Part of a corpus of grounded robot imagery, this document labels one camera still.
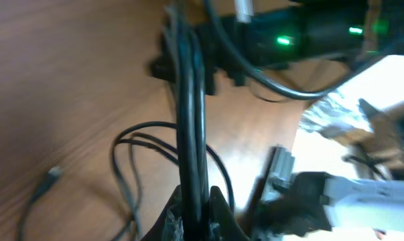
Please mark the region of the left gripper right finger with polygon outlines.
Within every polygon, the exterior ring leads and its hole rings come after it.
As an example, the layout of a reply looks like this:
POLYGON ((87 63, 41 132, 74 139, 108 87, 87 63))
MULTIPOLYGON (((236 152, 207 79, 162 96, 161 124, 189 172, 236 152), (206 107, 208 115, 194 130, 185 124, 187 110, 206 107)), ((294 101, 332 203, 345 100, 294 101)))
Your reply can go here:
POLYGON ((210 189, 210 220, 208 227, 210 241, 249 241, 249 237, 236 223, 227 201, 219 187, 210 189))

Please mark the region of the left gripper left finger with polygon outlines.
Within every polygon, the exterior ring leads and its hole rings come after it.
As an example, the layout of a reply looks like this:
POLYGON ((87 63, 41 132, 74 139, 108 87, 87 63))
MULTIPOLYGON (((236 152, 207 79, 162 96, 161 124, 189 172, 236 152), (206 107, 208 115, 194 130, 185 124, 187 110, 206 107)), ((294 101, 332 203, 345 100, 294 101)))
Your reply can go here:
POLYGON ((149 239, 153 241, 184 241, 180 185, 174 189, 149 233, 149 239))

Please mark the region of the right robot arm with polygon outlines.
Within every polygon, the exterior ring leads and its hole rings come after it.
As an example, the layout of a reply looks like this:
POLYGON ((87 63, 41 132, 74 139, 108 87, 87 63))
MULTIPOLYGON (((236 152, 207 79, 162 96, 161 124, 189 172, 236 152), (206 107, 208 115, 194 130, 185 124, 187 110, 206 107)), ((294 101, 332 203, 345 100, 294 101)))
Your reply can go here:
POLYGON ((247 17, 218 15, 206 1, 206 19, 195 25, 183 5, 168 8, 161 55, 148 66, 154 78, 176 83, 182 96, 213 95, 214 73, 222 69, 236 85, 249 77, 284 97, 312 100, 332 88, 288 88, 263 70, 319 58, 345 63, 355 75, 385 56, 404 55, 404 1, 294 1, 247 17))

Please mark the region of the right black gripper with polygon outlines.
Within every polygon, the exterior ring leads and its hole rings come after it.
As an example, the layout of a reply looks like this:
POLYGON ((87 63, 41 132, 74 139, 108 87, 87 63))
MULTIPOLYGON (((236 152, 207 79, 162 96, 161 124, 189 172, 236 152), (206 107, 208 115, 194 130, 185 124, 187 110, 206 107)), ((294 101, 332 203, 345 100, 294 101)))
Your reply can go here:
MULTIPOLYGON (((183 20, 183 17, 181 15, 169 15, 167 17, 164 25, 165 31, 159 39, 161 54, 150 61, 147 66, 150 76, 165 80, 171 84, 176 82, 176 71, 170 50, 169 40, 172 36, 170 31, 172 23, 179 19, 183 20)), ((220 18, 220 22, 234 46, 242 51, 244 35, 248 32, 248 26, 239 23, 231 15, 220 18)), ((198 75, 199 79, 204 81, 206 95, 213 96, 216 94, 214 73, 219 69, 225 71, 227 77, 234 82, 235 86, 244 86, 246 84, 244 70, 236 64, 227 51, 223 50, 221 41, 212 23, 204 22, 198 25, 190 25, 184 22, 184 25, 189 27, 191 37, 195 38, 198 44, 196 47, 194 72, 198 75)))

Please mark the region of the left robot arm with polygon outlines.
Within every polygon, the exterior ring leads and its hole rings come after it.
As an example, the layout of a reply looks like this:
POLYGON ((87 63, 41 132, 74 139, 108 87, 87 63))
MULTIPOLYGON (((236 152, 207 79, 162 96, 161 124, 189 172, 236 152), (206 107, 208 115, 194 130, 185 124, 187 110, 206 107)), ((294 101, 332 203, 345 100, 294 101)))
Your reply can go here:
POLYGON ((144 240, 281 240, 334 228, 373 228, 404 232, 404 181, 348 179, 326 172, 279 176, 264 173, 261 192, 271 187, 275 197, 259 198, 245 233, 217 187, 212 187, 208 221, 192 228, 172 197, 144 240))

